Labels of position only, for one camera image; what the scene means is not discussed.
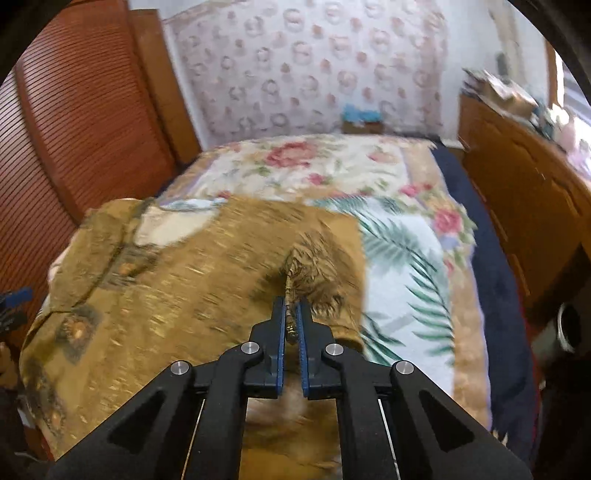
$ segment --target gold patterned blanket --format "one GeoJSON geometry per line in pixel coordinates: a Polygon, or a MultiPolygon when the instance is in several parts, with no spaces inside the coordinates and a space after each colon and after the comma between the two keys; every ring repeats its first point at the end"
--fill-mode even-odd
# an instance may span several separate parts
{"type": "MultiPolygon", "coordinates": [[[[307,296],[316,320],[362,349],[365,260],[353,217],[239,197],[215,218],[157,217],[137,200],[93,212],[28,333],[21,375],[56,457],[173,361],[209,362],[246,341],[275,296],[307,296]]],[[[249,402],[243,479],[315,478],[333,465],[334,402],[304,400],[295,359],[287,377],[279,404],[249,402]]]]}

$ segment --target wooden cabinet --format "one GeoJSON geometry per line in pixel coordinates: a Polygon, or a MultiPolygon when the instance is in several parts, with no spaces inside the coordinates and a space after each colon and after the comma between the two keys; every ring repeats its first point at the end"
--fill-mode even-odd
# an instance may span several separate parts
{"type": "Polygon", "coordinates": [[[477,99],[461,97],[463,160],[533,320],[556,313],[591,273],[582,243],[591,190],[558,148],[477,99]]]}
{"type": "Polygon", "coordinates": [[[127,13],[122,0],[70,4],[0,88],[0,292],[33,288],[29,320],[85,210],[155,195],[175,173],[127,13]]]}

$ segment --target wall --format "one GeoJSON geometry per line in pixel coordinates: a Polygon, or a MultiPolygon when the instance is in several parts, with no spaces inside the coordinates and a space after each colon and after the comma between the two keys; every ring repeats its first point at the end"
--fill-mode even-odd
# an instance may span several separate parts
{"type": "Polygon", "coordinates": [[[501,42],[485,0],[439,0],[447,18],[449,55],[442,79],[442,137],[456,138],[459,122],[459,92],[465,78],[462,69],[485,69],[496,73],[496,55],[501,42]]]}
{"type": "MultiPolygon", "coordinates": [[[[202,3],[201,0],[129,0],[130,8],[157,8],[164,20],[202,3]]],[[[465,74],[462,68],[486,69],[496,73],[496,55],[502,51],[499,34],[489,13],[487,0],[438,0],[447,19],[449,30],[448,58],[444,68],[442,92],[442,137],[456,138],[459,103],[458,94],[465,74]]],[[[530,22],[514,7],[519,43],[523,48],[525,71],[529,91],[537,98],[547,98],[547,73],[543,38],[530,22]]],[[[203,115],[197,104],[172,33],[165,26],[164,32],[173,61],[179,86],[187,104],[187,110],[203,149],[212,145],[205,127],[203,115]]]]}
{"type": "Polygon", "coordinates": [[[548,57],[545,38],[513,5],[517,34],[525,70],[523,86],[534,98],[548,103],[548,57]]]}

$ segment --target wardrobe door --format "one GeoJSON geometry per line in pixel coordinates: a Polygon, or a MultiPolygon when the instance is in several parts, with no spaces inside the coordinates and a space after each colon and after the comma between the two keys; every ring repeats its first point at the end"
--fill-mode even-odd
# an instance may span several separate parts
{"type": "MultiPolygon", "coordinates": [[[[0,293],[31,287],[29,321],[47,294],[47,269],[75,229],[35,153],[11,72],[0,87],[0,293]]],[[[20,346],[26,332],[9,342],[20,346]]]]}
{"type": "Polygon", "coordinates": [[[175,173],[119,0],[70,4],[17,64],[36,148],[79,216],[158,192],[175,173]]]}

